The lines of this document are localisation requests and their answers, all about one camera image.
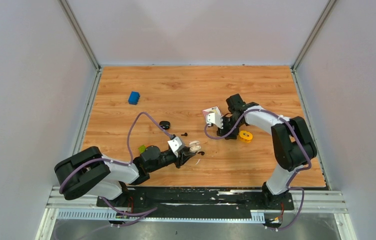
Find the white earbud charging case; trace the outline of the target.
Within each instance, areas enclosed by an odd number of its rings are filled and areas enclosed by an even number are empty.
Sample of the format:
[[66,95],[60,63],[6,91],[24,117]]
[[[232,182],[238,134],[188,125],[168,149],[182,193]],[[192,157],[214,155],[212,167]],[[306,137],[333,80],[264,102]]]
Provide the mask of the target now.
[[191,153],[197,153],[199,152],[200,150],[202,149],[201,145],[200,145],[200,141],[198,140],[195,140],[195,141],[191,141],[189,143],[189,151]]

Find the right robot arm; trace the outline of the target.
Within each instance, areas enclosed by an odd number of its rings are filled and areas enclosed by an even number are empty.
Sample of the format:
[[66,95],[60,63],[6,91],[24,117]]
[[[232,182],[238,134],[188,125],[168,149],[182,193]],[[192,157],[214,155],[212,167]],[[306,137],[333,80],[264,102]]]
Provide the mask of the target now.
[[312,167],[317,148],[306,121],[300,116],[284,117],[266,110],[255,102],[246,103],[239,94],[226,99],[229,116],[217,117],[218,139],[240,140],[240,127],[255,126],[272,137],[276,167],[264,185],[262,204],[273,209],[281,203],[281,194],[288,191],[295,176]]

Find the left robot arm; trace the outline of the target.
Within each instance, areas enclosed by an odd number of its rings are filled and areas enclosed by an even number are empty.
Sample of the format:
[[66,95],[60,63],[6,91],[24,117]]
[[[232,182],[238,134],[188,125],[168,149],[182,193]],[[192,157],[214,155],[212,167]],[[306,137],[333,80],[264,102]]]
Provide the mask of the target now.
[[140,185],[150,179],[150,173],[169,165],[180,168],[195,155],[187,146],[174,153],[151,145],[128,164],[107,157],[92,146],[56,164],[54,172],[66,200],[94,195],[122,207],[129,200],[126,185]]

